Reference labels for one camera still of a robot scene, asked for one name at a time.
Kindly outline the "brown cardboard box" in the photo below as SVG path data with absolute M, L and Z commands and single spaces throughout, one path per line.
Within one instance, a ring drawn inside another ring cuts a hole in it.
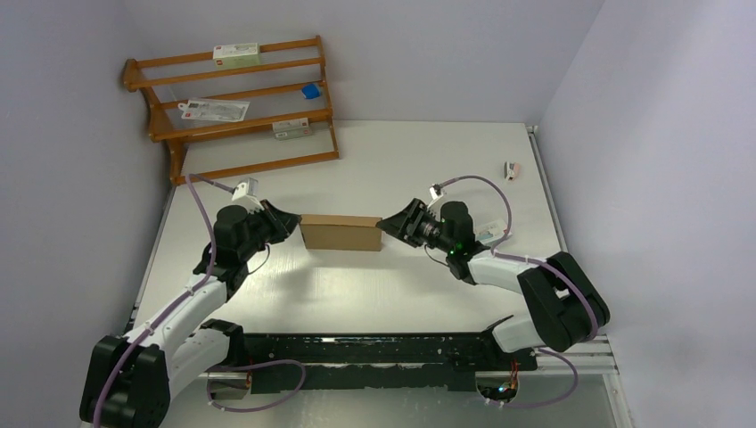
M 308 250 L 380 251 L 381 218 L 302 214 L 300 232 Z

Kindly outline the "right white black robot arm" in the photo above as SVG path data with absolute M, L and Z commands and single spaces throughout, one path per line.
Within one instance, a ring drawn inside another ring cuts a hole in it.
M 534 259 L 493 252 L 476 239 L 473 218 L 463 202 L 446 202 L 435 215 L 413 199 L 376 226 L 412 247 L 443 251 L 450 273 L 462 282 L 496 286 L 523 297 L 526 313 L 494 324 L 493 337 L 481 345 L 481 358 L 490 368 L 504 368 L 519 350 L 568 350 L 595 338 L 611 319 L 604 299 L 570 253 Z

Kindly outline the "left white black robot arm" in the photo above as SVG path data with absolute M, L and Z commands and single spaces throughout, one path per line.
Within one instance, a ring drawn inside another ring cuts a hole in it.
M 213 367 L 250 362 L 240 325 L 211 318 L 241 288 L 249 260 L 289 238 L 299 214 L 264 200 L 255 210 L 222 208 L 181 292 L 156 315 L 94 346 L 79 406 L 94 427 L 157 427 L 171 401 Z

